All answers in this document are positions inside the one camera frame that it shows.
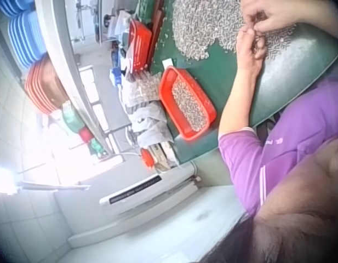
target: green work surface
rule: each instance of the green work surface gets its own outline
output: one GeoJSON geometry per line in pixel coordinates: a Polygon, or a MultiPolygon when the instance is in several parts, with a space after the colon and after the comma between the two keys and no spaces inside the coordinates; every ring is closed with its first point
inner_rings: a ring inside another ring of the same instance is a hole
{"type": "MultiPolygon", "coordinates": [[[[181,163],[192,160],[217,147],[217,128],[222,110],[231,92],[237,71],[236,55],[226,53],[217,43],[208,49],[209,58],[187,61],[177,50],[171,25],[172,3],[164,4],[165,19],[157,42],[151,72],[163,72],[162,60],[171,58],[174,66],[186,68],[197,80],[217,111],[217,120],[199,139],[187,142],[171,120],[174,149],[181,163]]],[[[338,61],[338,40],[310,25],[300,24],[292,43],[275,60],[266,60],[257,84],[250,125],[255,126],[294,100],[310,87],[334,62],[338,61]]]]}

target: purple shirt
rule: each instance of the purple shirt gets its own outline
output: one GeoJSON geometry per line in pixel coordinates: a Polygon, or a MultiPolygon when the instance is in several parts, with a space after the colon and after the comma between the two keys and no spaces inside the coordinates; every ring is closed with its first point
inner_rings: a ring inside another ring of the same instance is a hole
{"type": "Polygon", "coordinates": [[[252,213],[298,162],[337,136],[338,81],[324,80],[284,110],[264,146],[247,127],[221,136],[219,148],[237,196],[252,213]]]}

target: red plastic tray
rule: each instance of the red plastic tray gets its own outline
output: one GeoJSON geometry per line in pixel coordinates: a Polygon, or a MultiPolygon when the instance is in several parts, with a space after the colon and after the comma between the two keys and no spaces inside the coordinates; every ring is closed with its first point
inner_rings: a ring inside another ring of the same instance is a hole
{"type": "Polygon", "coordinates": [[[194,80],[194,78],[182,68],[175,68],[173,66],[167,67],[159,86],[159,96],[166,111],[173,120],[177,129],[179,130],[181,136],[187,141],[195,140],[196,138],[200,137],[209,129],[210,124],[216,118],[216,110],[209,98],[206,96],[206,94],[199,86],[199,84],[194,80]],[[189,90],[196,98],[198,104],[202,108],[202,111],[207,118],[207,124],[200,131],[194,131],[192,129],[186,117],[181,112],[177,103],[174,100],[172,89],[173,84],[178,77],[180,77],[183,81],[187,83],[189,90]]]}
{"type": "Polygon", "coordinates": [[[131,61],[131,72],[143,70],[147,63],[152,31],[140,21],[131,19],[129,45],[134,41],[134,55],[131,61]]]}

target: metal shelf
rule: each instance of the metal shelf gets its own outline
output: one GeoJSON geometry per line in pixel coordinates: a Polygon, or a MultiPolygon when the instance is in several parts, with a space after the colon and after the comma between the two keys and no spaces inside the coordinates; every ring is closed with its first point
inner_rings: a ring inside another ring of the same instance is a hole
{"type": "Polygon", "coordinates": [[[64,89],[74,107],[109,155],[112,154],[103,137],[101,126],[88,101],[74,59],[67,25],[64,0],[35,0],[43,39],[64,89]]]}

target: hand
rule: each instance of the hand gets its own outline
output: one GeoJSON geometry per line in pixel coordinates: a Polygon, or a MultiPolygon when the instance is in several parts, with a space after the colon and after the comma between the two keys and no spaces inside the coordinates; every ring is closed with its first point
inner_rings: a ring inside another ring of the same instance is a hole
{"type": "Polygon", "coordinates": [[[318,0],[242,0],[245,23],[256,31],[266,32],[302,22],[318,0]],[[255,16],[264,12],[267,19],[255,23],[255,16]]]}
{"type": "Polygon", "coordinates": [[[248,28],[247,25],[243,26],[237,36],[236,52],[238,72],[244,72],[256,78],[266,54],[264,37],[248,28]],[[256,52],[254,52],[254,42],[256,42],[256,52]]]}

